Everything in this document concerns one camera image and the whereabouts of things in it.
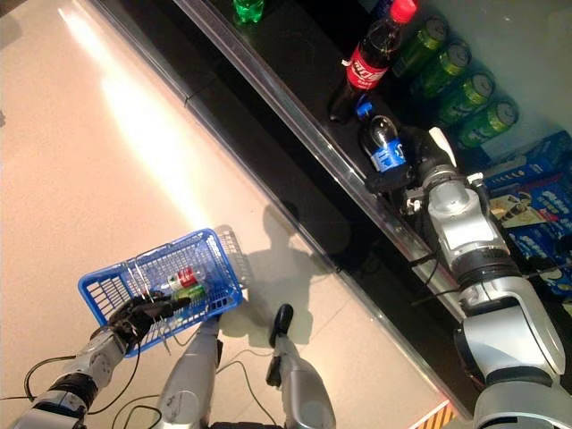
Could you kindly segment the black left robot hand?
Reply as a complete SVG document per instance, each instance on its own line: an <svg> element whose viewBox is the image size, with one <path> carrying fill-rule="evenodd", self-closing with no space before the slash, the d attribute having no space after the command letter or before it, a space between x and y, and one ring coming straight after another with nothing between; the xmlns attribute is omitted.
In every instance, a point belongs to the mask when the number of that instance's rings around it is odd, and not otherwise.
<svg viewBox="0 0 572 429"><path fill-rule="evenodd" d="M107 326L126 345L128 351L139 345L160 319L190 305L189 298L175 298L162 292L137 296L122 304L108 319Z"/></svg>

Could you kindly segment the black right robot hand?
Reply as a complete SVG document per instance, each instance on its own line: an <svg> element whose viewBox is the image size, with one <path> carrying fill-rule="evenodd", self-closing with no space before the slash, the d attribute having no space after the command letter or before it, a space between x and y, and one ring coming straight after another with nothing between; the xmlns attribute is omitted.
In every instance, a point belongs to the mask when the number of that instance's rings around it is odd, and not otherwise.
<svg viewBox="0 0 572 429"><path fill-rule="evenodd" d="M405 163L390 168L388 172L369 173L365 186L370 193L389 192L422 183L439 166L456 171L450 154L437 145L428 130L404 126L400 130L400 143Z"/></svg>

